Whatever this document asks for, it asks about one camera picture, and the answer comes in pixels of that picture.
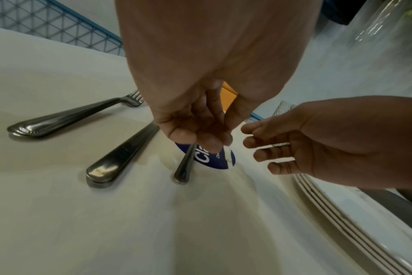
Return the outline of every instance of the spoon handle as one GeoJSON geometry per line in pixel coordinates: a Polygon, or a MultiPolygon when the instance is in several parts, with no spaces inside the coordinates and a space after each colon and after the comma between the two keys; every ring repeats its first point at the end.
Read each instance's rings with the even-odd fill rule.
{"type": "Polygon", "coordinates": [[[141,131],[88,167],[86,171],[88,185],[94,188],[111,186],[117,175],[123,171],[131,159],[152,139],[158,130],[159,127],[150,122],[141,131]]]}
{"type": "Polygon", "coordinates": [[[42,137],[120,102],[121,99],[116,97],[67,111],[21,121],[9,126],[7,131],[11,134],[25,137],[42,137]]]}
{"type": "Polygon", "coordinates": [[[197,143],[191,144],[180,162],[179,167],[174,173],[174,179],[180,184],[187,184],[189,181],[189,175],[191,174],[192,164],[194,162],[194,153],[197,148],[197,143]]]}

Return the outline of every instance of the metal grid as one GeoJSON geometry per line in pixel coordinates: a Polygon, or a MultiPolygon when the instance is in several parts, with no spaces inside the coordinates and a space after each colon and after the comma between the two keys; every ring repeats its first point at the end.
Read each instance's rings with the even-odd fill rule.
{"type": "Polygon", "coordinates": [[[125,56],[121,41],[46,0],[0,0],[0,28],[125,56]]]}

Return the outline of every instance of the human hand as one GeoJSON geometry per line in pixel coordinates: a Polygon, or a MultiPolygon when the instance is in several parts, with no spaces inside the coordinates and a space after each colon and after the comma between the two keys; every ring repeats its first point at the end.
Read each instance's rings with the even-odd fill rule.
{"type": "Polygon", "coordinates": [[[321,0],[116,0],[129,68],[173,141],[218,152],[277,95],[313,32],[321,0]],[[238,96],[224,115],[223,81],[238,96]]]}
{"type": "Polygon", "coordinates": [[[303,103],[241,128],[273,174],[306,173],[363,188],[412,188],[412,99],[365,96],[303,103]]]}

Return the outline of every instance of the blue label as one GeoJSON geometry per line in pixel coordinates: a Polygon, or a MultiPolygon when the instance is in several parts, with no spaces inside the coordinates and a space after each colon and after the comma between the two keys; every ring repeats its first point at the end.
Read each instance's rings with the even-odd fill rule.
{"type": "MultiPolygon", "coordinates": [[[[177,144],[180,150],[184,153],[188,151],[189,145],[177,144]]],[[[221,149],[217,154],[211,154],[200,145],[197,145],[196,152],[194,153],[194,160],[207,167],[226,170],[233,167],[236,163],[235,155],[230,148],[221,149]]]]}

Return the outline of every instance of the stack of plates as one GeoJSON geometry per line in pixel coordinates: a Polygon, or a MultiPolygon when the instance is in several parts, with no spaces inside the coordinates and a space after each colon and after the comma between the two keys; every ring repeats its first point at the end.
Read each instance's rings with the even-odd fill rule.
{"type": "Polygon", "coordinates": [[[319,210],[388,274],[412,275],[412,229],[357,188],[297,175],[319,210]]]}

